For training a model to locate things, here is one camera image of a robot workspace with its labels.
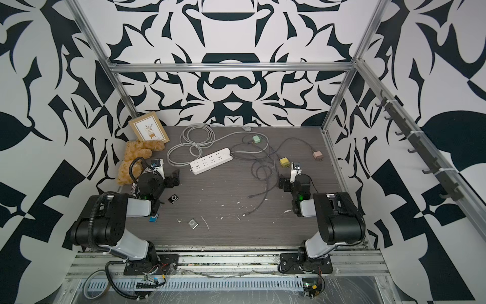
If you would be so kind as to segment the dark usb cable yellow charger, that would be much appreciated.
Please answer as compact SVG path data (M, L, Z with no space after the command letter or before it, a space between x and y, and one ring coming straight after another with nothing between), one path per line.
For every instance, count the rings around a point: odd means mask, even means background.
M242 215L243 217L248 217L258 211L267 201L269 192L278 186L279 169L276 159L278 153L273 149L262 152L265 154L262 157L251 155L250 158L242 158L244 161L251 162L251 175L258 181L265 183L263 191L248 196L249 199L261 197L261 201L251 211L245 212Z

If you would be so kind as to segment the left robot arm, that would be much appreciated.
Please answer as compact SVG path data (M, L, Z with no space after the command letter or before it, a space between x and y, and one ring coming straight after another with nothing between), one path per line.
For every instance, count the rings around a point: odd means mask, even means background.
M163 192L180 185L180 171L177 169L166 176L162 162L155 167L145 158L137 157L127 172L134 192L107 191L90 196L70 228L69 237L76 246L109 253L128 262L157 264L154 244L131 233L126 221L129 217L157 216Z

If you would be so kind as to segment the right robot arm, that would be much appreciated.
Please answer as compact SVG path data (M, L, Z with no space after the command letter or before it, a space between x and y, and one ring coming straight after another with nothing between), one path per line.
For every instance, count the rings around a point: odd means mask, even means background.
M299 249L303 260L326 257L340 246L363 242L367 231L362 214L347 192L310 193L313 181L306 174L279 176L278 187L292 195L292 211L298 217L315 218L318 231Z

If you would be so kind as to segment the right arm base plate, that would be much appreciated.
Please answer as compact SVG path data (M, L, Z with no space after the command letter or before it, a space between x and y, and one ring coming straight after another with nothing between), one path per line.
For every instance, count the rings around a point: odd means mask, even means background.
M281 274L331 274L334 268L330 257L307 259L298 253L281 253L277 267Z

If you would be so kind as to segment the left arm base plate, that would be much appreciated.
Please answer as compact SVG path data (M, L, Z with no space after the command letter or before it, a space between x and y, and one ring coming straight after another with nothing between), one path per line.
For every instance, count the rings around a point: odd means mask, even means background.
M138 261L128 261L124 269L125 276L150 276L170 275L178 269L178 260L180 255L162 254L151 260L146 258Z

